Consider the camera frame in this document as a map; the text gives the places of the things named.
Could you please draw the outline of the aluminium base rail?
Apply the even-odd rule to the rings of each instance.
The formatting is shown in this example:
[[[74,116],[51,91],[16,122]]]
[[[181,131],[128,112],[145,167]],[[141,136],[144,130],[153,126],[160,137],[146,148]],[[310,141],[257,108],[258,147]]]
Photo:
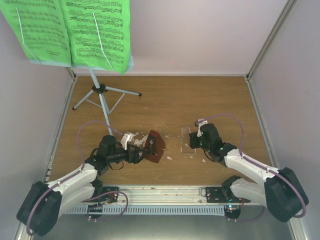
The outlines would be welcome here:
[[[127,195],[131,205],[225,205],[208,203],[204,186],[178,185],[120,185],[120,192]],[[238,198],[250,200],[249,204],[267,206],[265,191],[252,182],[238,179],[234,192]]]

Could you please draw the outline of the right green sheet music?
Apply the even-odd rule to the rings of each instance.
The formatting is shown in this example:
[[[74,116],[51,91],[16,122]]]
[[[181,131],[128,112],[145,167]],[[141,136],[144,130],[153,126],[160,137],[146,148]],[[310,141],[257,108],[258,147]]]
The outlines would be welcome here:
[[[72,65],[124,74],[131,58],[128,0],[59,1]]]

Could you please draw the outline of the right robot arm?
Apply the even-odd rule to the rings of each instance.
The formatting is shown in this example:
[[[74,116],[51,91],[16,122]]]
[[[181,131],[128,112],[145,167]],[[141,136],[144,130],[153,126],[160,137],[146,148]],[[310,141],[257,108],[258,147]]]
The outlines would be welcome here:
[[[244,154],[240,148],[224,142],[216,126],[206,120],[196,121],[195,126],[197,131],[189,134],[192,149],[202,149],[212,162],[250,179],[234,175],[225,180],[221,185],[223,200],[232,203],[239,198],[260,204],[282,223],[306,215],[309,199],[292,169],[272,167]]]

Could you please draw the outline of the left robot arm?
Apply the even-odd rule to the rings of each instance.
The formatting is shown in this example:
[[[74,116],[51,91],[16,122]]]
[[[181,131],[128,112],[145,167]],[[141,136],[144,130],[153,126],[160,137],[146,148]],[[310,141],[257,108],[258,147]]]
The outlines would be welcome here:
[[[143,159],[158,163],[166,148],[158,134],[151,131],[144,147],[131,144],[132,136],[124,134],[118,142],[112,135],[105,135],[99,146],[74,171],[62,178],[32,184],[16,218],[26,226],[29,236],[46,235],[60,216],[81,202],[98,202],[103,197],[100,177],[112,163],[126,161],[138,164]]]

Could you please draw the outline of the light blue music stand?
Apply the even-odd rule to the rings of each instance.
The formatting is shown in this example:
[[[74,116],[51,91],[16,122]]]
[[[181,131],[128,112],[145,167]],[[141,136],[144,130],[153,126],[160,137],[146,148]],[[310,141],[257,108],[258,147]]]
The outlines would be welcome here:
[[[138,93],[138,92],[127,91],[127,90],[123,90],[123,89],[119,89],[119,88],[109,87],[103,83],[99,83],[98,78],[97,78],[95,71],[93,69],[89,69],[89,74],[90,74],[90,77],[93,81],[93,86],[92,86],[91,90],[75,106],[72,107],[73,111],[75,111],[84,102],[89,102],[89,103],[91,103],[97,107],[100,107],[102,109],[102,112],[103,112],[103,115],[105,118],[105,122],[107,125],[110,125],[109,115],[115,110],[116,106],[120,103],[120,101],[124,98],[125,95],[133,95],[133,96],[138,96],[138,97],[142,96],[142,94]],[[109,108],[109,106],[107,104],[107,100],[104,96],[104,93],[107,93],[109,91],[121,93],[121,96],[119,97],[119,99],[113,105],[112,108]],[[89,100],[89,97],[93,93],[96,93],[98,95],[100,104],[94,103],[93,101]]]

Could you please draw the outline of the clear metronome cover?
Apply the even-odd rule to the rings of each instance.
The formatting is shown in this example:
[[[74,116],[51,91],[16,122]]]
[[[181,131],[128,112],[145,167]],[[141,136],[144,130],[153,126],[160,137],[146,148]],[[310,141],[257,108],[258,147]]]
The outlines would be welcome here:
[[[193,157],[196,155],[196,150],[190,147],[191,130],[188,126],[183,126],[180,133],[180,153],[183,156]]]

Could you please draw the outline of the wooden metronome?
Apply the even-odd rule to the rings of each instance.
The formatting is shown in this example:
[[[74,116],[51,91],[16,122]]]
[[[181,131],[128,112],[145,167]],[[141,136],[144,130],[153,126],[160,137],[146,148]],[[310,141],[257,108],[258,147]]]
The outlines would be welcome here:
[[[146,155],[145,158],[152,163],[159,163],[165,150],[166,143],[161,137],[161,135],[154,130],[151,130],[147,136],[145,145],[145,149],[149,149],[153,152],[156,152],[158,155]]]

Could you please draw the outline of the left green sheet music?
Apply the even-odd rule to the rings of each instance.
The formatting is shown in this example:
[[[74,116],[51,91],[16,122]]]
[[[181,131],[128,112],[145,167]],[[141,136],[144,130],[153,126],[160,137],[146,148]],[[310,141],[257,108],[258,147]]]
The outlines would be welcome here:
[[[69,37],[58,0],[2,0],[0,11],[30,62],[71,67]]]

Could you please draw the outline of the green sheet music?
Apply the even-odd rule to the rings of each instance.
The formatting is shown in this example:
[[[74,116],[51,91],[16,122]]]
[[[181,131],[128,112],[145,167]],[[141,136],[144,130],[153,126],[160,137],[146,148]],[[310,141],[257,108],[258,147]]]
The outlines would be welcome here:
[[[71,67],[69,37],[58,0],[2,0],[0,11],[30,62]]]
[[[128,0],[59,1],[72,65],[124,74],[131,58]]]

